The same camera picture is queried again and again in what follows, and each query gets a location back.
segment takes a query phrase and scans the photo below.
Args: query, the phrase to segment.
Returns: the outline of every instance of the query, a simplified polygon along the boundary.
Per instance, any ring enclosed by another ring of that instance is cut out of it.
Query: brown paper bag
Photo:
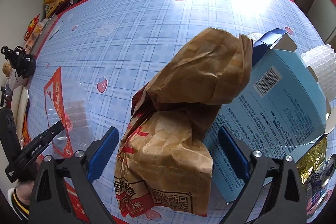
[[[122,216],[153,206],[206,215],[212,158],[202,139],[248,83],[251,61],[250,39],[207,28],[134,95],[115,165]]]

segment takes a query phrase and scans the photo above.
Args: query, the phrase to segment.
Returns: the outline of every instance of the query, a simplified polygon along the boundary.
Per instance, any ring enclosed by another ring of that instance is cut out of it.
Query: gold foil wrapper
[[[312,147],[296,164],[299,170],[302,184],[306,182],[310,174],[316,171],[326,158],[327,137]]]

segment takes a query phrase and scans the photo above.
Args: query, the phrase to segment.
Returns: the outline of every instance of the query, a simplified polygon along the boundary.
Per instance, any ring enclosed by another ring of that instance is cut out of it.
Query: silver bolt
[[[44,161],[51,161],[52,158],[53,158],[52,156],[46,155],[43,160]]]
[[[259,150],[254,150],[252,154],[257,158],[260,158],[263,155]]]
[[[83,150],[78,150],[75,152],[75,157],[80,158],[84,156],[84,151]]]
[[[291,162],[293,161],[293,157],[291,155],[286,155],[285,160]]]

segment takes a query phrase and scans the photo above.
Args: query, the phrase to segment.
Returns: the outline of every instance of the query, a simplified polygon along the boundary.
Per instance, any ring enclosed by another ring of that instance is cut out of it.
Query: cardboard box
[[[212,177],[227,202],[237,198],[244,182],[236,177],[218,145],[219,127],[226,125],[251,150],[278,159],[292,155],[295,161],[335,127],[335,111],[330,112],[329,103],[326,107],[316,75],[295,50],[294,41],[280,29],[254,43],[248,85],[232,103],[222,105],[206,133],[203,143],[213,158]],[[330,114],[328,132],[326,113]]]

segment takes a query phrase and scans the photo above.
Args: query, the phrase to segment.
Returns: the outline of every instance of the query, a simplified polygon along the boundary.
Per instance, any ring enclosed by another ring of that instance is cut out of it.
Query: barcode label
[[[263,97],[282,78],[281,74],[272,66],[255,84],[254,88]]]

